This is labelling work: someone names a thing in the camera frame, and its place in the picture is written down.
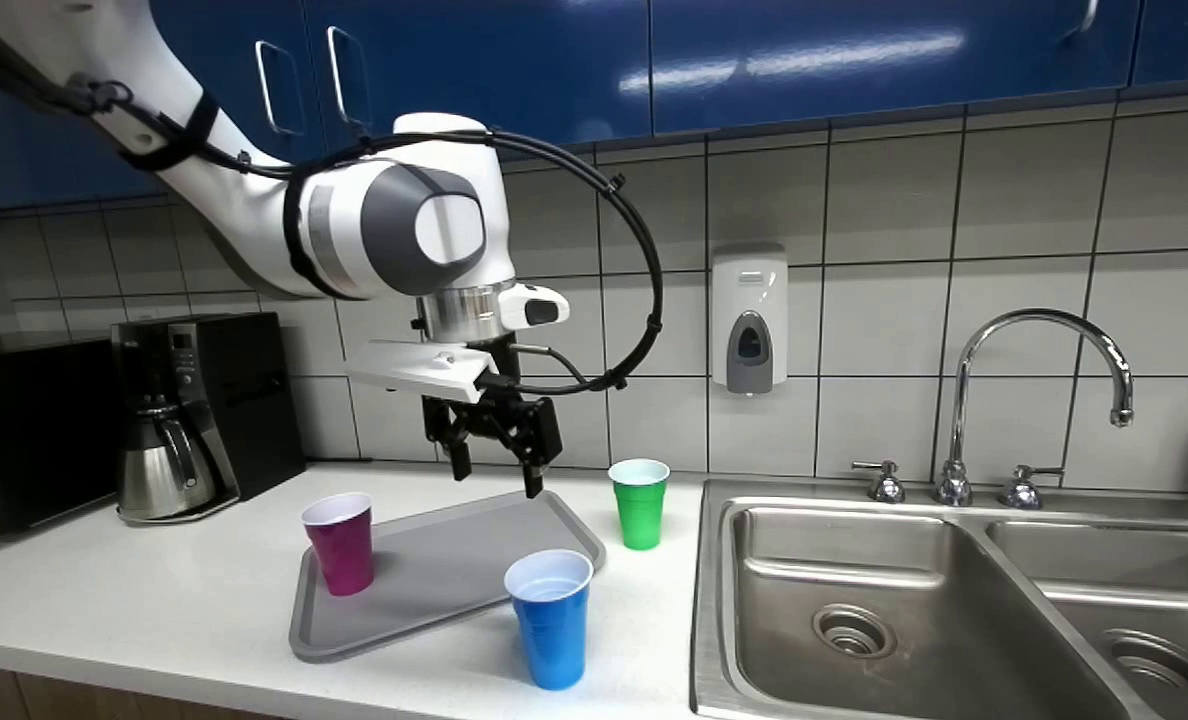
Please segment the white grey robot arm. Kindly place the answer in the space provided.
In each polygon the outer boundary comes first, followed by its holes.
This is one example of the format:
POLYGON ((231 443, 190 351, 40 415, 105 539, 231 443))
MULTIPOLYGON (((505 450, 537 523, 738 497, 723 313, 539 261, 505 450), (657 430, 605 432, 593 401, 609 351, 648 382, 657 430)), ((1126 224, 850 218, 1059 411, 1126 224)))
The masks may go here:
POLYGON ((489 436, 528 493, 543 488, 560 423, 520 393, 518 337, 560 325, 569 302, 518 276, 497 136, 481 122, 405 112, 386 150, 279 161, 173 54, 148 0, 0 0, 0 88, 93 122, 269 290, 425 302, 425 337, 390 349, 378 378, 425 401, 425 436, 457 473, 489 436))

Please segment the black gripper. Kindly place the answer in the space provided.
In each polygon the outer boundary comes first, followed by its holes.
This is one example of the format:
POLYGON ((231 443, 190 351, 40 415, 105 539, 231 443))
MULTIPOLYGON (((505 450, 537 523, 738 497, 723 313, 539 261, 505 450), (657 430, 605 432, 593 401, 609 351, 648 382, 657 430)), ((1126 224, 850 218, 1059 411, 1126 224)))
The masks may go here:
POLYGON ((543 466, 560 458, 551 401, 525 401, 513 389, 489 389, 481 406, 425 397, 425 436, 450 452, 453 482, 472 477, 472 436, 500 441, 520 460, 528 501, 543 493, 543 466))

